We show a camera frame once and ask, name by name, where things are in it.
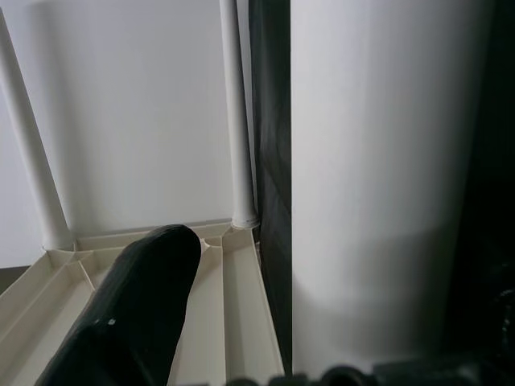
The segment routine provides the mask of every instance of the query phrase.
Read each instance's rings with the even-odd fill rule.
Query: beige plastic tray
[[[192,227],[202,257],[169,385],[217,386],[283,373],[252,232],[230,224]],[[79,239],[48,251],[0,296],[0,385],[34,384],[133,232]]]

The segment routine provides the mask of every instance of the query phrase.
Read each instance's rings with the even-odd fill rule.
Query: white vertical rod
[[[16,141],[27,172],[45,249],[70,248],[73,244],[57,195],[47,156],[39,136],[31,102],[0,10],[0,84],[6,99]]]
[[[439,349],[491,7],[291,2],[294,371]]]
[[[250,168],[249,131],[241,66],[240,31],[236,0],[220,0],[225,92],[231,167],[233,172],[233,226],[252,228],[258,224],[254,209]]]

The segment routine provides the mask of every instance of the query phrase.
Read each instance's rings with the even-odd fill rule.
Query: white roll
[[[490,8],[291,2],[296,372],[438,350]]]

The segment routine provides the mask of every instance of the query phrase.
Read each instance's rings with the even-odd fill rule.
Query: white surface
[[[489,3],[291,3],[295,371],[439,346]]]
[[[70,248],[73,238],[64,219],[56,185],[39,136],[6,21],[0,9],[0,88],[35,201],[45,249]]]
[[[237,2],[236,0],[219,1],[233,173],[233,225],[239,228],[252,228],[258,224],[258,216],[254,210],[253,200]]]
[[[217,2],[0,6],[74,232],[232,215]],[[240,22],[248,44],[246,14]],[[41,255],[41,236],[2,97],[0,123],[0,179],[10,187],[0,191],[0,267],[27,265]]]
[[[169,385],[264,384],[283,373],[251,231],[192,228],[203,255],[190,293]],[[0,296],[0,384],[30,386],[126,244],[146,232],[89,237],[92,250],[50,251]]]

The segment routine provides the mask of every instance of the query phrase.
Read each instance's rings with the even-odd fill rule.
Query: dark panel
[[[515,307],[514,109],[515,2],[499,0],[447,313],[448,350],[504,346],[509,325],[515,322],[515,313],[510,311]]]
[[[9,285],[13,284],[18,277],[29,267],[13,267],[0,269],[0,294],[9,288]]]
[[[290,2],[249,2],[262,273],[291,370]]]

